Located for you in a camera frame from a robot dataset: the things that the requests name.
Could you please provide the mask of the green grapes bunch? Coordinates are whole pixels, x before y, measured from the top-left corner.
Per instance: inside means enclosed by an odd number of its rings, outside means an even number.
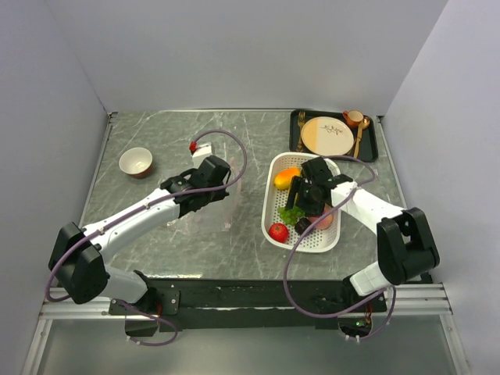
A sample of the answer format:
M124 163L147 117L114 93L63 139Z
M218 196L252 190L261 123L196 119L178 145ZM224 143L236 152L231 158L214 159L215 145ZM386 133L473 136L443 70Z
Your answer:
M305 212L297 206L291 209L279 207L277 212L283 223L289 226L294 226L300 219L305 217Z

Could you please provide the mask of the pink peach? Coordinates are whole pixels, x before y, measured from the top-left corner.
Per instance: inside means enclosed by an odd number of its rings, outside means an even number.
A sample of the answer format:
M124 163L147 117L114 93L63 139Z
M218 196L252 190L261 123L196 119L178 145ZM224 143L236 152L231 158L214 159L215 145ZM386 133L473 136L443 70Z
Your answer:
M308 217L308 220L311 222L311 223L314 223L315 221L317 221L319 219L318 216L309 216ZM318 222L316 225L315 225L315 228L317 230L326 230L328 229L333 223L333 216L332 215L328 215L326 216L324 219L322 219L320 222Z

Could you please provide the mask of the clear zip top bag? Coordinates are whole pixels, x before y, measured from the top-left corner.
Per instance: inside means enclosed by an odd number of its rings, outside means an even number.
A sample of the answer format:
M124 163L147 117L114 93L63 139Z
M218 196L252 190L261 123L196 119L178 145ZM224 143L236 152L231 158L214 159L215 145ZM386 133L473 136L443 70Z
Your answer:
M234 163L230 165L229 183L232 180ZM233 185L225 188L230 194L224 200L211 202L196 212L186 215L179 215L180 228L187 234L200 234L208 232L228 231L231 227L232 216L240 200L241 182L237 181Z

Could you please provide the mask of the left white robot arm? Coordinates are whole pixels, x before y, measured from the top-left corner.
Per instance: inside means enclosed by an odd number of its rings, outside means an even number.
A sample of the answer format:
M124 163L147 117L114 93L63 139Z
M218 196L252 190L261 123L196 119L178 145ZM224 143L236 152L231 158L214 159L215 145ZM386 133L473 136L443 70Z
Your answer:
M167 179L146 198L105 220L85 228L66 224L48 262L52 276L77 304L104 296L127 302L136 313L149 312L155 289L148 278L139 271L111 267L112 258L157 226L224 199L229 176L230 165L211 155L199 167Z

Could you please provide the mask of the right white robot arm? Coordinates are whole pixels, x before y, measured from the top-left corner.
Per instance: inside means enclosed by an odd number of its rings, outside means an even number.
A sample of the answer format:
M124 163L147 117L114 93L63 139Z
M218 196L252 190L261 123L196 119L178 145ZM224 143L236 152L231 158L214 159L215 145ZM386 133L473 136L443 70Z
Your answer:
M302 164L293 177L287 206L296 205L311 216L340 209L358 220L377 237L377 261L347 277L341 293L351 311L365 306L370 295L400 285L439 265L440 257L425 213L404 209L378 198L345 174L334 175L322 157Z

